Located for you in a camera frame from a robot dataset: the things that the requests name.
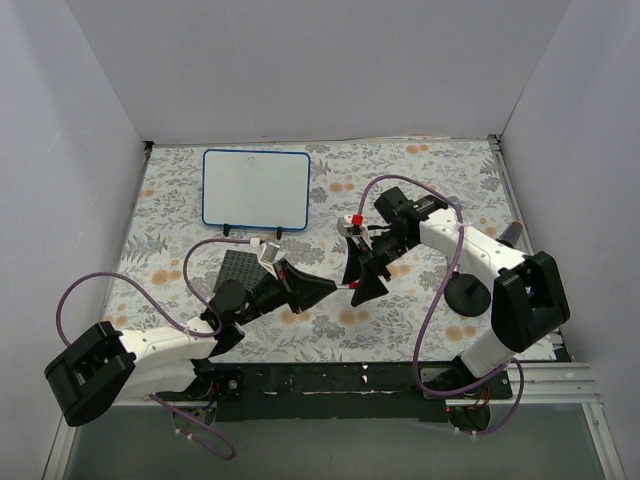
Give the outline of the blue framed whiteboard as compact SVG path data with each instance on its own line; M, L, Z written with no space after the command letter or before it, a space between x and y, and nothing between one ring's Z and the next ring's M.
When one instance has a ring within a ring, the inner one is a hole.
M207 149L201 218L207 226L303 231L311 157L301 151Z

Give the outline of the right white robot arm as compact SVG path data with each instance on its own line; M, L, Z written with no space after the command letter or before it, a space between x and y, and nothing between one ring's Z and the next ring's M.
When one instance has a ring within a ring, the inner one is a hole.
M569 319L555 259L543 251L528 255L518 250L518 225L493 239L464 226L442 199L427 195L410 200L397 187L384 192L374 207L385 222L379 235L370 235L360 214L337 223L347 241L343 281L355 290L353 306L386 295L390 264L424 245L443 254L452 269L443 291L449 308L465 317L490 314L488 330L456 355L448 369L425 381L426 392L479 395L489 375Z

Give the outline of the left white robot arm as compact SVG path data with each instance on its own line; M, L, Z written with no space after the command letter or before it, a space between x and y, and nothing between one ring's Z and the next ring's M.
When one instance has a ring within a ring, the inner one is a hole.
M196 362L234 348L244 337L242 326L282 306L304 312L337 289L334 281L280 260L253 288L222 282L205 311L186 324L126 332L98 322L66 341L44 375L72 427L97 419L118 400L162 392L200 400L211 392L213 377Z

